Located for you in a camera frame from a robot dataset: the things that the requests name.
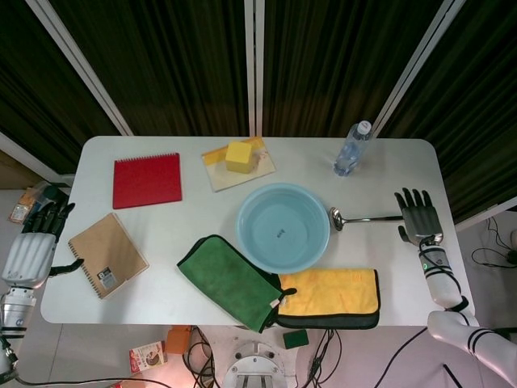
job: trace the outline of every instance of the yellow cloth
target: yellow cloth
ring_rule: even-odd
[[[309,269],[280,275],[284,298],[279,315],[372,314],[379,309],[373,269]]]

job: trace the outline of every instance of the green cloth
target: green cloth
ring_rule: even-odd
[[[282,295],[278,276],[254,267],[220,236],[199,240],[178,267],[201,292],[254,331],[263,330],[274,311],[271,303]]]

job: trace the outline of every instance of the bottle cap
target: bottle cap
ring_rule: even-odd
[[[372,125],[369,121],[363,120],[357,125],[357,132],[359,132],[361,135],[367,135],[370,133],[370,130],[372,129]]]

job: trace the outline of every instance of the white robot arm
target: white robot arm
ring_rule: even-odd
[[[48,204],[34,213],[22,233],[16,237],[7,256],[2,279],[10,288],[0,301],[0,384],[17,376],[16,353],[36,304],[34,290],[50,276],[75,271],[82,264],[79,259],[70,266],[51,267],[54,249],[74,204],[60,207],[58,204]]]
[[[433,301],[445,311],[429,314],[427,327],[439,341],[456,346],[475,356],[484,365],[517,387],[517,345],[490,329],[480,328],[461,295],[445,250],[439,245],[443,232],[438,215],[427,192],[413,195],[406,188],[404,196],[395,193],[406,227],[399,227],[403,241],[419,249],[422,269]]]

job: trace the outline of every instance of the wire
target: wire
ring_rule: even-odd
[[[15,380],[23,386],[83,386],[85,384],[93,384],[94,382],[152,382],[164,386],[165,388],[172,388],[164,382],[157,382],[156,380],[149,380],[148,378],[135,378],[135,377],[110,377],[110,378],[95,378],[93,380],[83,380],[79,382],[26,382],[20,376],[15,377]]]
[[[517,268],[517,265],[501,265],[501,264],[494,264],[494,263],[488,263],[488,262],[484,262],[483,263],[481,261],[477,261],[474,258],[474,254],[476,252],[478,252],[478,251],[491,251],[493,253],[497,253],[498,255],[500,255],[501,257],[506,259],[506,256],[504,254],[502,254],[501,252],[497,252],[495,249],[492,249],[492,248],[477,248],[477,249],[474,249],[472,251],[472,254],[470,255],[470,258],[476,264],[483,265],[483,266],[488,267],[488,268],[508,268],[508,269]]]
[[[335,332],[336,332],[336,335],[338,336],[338,340],[339,340],[339,356],[338,356],[338,360],[336,361],[336,365],[332,369],[332,372],[330,372],[330,374],[326,378],[321,380],[320,384],[323,384],[324,382],[327,382],[332,377],[332,375],[334,374],[334,372],[338,368],[339,363],[341,362],[341,355],[343,354],[343,343],[341,342],[341,336],[339,335],[339,331],[336,330]]]
[[[215,385],[217,388],[221,388],[221,386],[219,385],[219,383],[216,380],[216,371],[215,371],[215,367],[214,367],[212,351],[211,351],[211,354],[208,357],[206,363],[203,365],[203,368],[201,368],[201,370],[199,372],[192,368],[192,365],[190,362],[192,350],[196,346],[199,346],[199,345],[208,346],[210,348],[210,344],[208,343],[208,340],[204,336],[203,332],[197,326],[194,326],[193,330],[196,330],[198,332],[198,334],[201,337],[201,341],[195,342],[193,345],[191,345],[189,347],[188,351],[185,354],[183,354],[182,358],[183,358],[183,363],[185,364],[185,367],[189,370],[192,377],[194,378],[194,386],[199,384],[201,386],[201,388],[208,388],[203,383],[203,377],[211,377],[213,383],[210,386]]]
[[[495,224],[495,229],[491,228],[492,222]],[[486,230],[488,230],[489,232],[495,232],[495,243],[498,247],[512,251],[512,249],[509,246],[507,246],[501,239],[501,235],[499,234],[499,225],[498,225],[498,222],[495,221],[495,218],[491,217],[488,219],[488,225],[486,226]],[[479,265],[482,265],[482,266],[488,267],[488,268],[505,268],[505,269],[517,268],[517,265],[501,265],[501,264],[477,261],[476,258],[474,257],[474,254],[479,251],[490,251],[490,252],[493,252],[493,253],[503,257],[504,259],[507,259],[506,255],[504,255],[503,253],[501,253],[499,251],[496,251],[495,249],[481,247],[481,248],[474,249],[472,251],[472,253],[470,254],[470,258],[476,264],[479,264]]]
[[[494,222],[495,224],[495,229],[492,229],[490,228],[490,224],[492,223],[492,221]],[[486,227],[486,229],[489,231],[489,232],[495,232],[495,243],[500,246],[501,248],[505,248],[509,251],[511,251],[511,248],[509,246],[507,246],[503,240],[501,239],[501,235],[499,234],[499,225],[498,225],[498,222],[495,221],[495,218],[493,217],[490,217],[488,219],[488,226]]]
[[[407,346],[409,345],[411,342],[413,342],[413,340],[415,340],[419,335],[421,335],[424,331],[427,330],[427,327],[424,327],[421,331],[419,331],[417,334],[413,335],[411,338],[409,338],[391,357],[391,359],[389,360],[389,363],[386,365],[386,368],[385,368],[385,371],[382,373],[382,375],[380,376],[379,378],[379,381],[377,382],[377,384],[375,384],[374,388],[379,388],[379,385],[382,383],[382,381],[384,380],[385,376],[386,376],[386,373],[388,372],[389,370],[389,367],[391,366],[391,364],[395,361],[395,358],[397,358],[397,356],[400,354],[400,352]]]
[[[339,340],[338,361],[336,362],[336,365],[332,369],[330,374],[324,380],[320,381],[320,378],[322,377],[322,363],[323,363],[323,360],[325,359],[325,355],[326,355],[326,352],[330,345],[330,342],[332,341],[332,339],[334,338],[335,335],[338,337],[338,340]],[[312,361],[310,369],[309,369],[309,376],[307,378],[307,382],[303,386],[299,387],[298,382],[296,380],[296,388],[307,388],[311,384],[313,384],[313,386],[315,388],[321,387],[324,382],[328,381],[332,377],[332,375],[338,368],[339,362],[341,361],[342,353],[343,353],[343,344],[341,342],[341,337],[339,336],[338,331],[331,330],[331,329],[325,330],[325,332],[323,333],[322,339],[320,339],[320,342],[317,346],[316,352],[314,353],[314,358],[313,358],[313,361]]]
[[[445,271],[442,267],[440,267],[437,263],[435,263],[433,260],[429,258],[429,256],[426,255],[426,252],[422,249],[423,245],[427,243],[428,241],[433,241],[435,239],[435,236],[429,236],[427,238],[423,238],[420,240],[420,243],[418,245],[418,249],[420,250],[420,254],[424,257],[425,260],[427,260],[429,263],[433,264],[435,268],[438,268],[439,272],[444,273],[445,275],[449,276],[454,283],[456,283],[456,287],[458,288],[458,291],[461,293],[461,285],[460,282],[452,275],[452,273]]]

